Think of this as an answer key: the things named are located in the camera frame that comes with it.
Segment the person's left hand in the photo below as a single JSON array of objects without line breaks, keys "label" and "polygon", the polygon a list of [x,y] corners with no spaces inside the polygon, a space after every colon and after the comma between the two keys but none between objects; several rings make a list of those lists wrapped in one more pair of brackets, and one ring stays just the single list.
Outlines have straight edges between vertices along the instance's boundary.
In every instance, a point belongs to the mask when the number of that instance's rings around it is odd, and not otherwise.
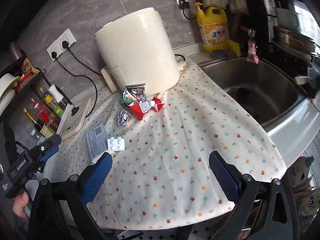
[{"label": "person's left hand", "polygon": [[12,207],[14,214],[17,215],[18,217],[21,217],[27,220],[28,217],[24,211],[24,208],[28,205],[28,203],[29,203],[29,195],[26,191],[16,196],[14,199],[13,207]]}]

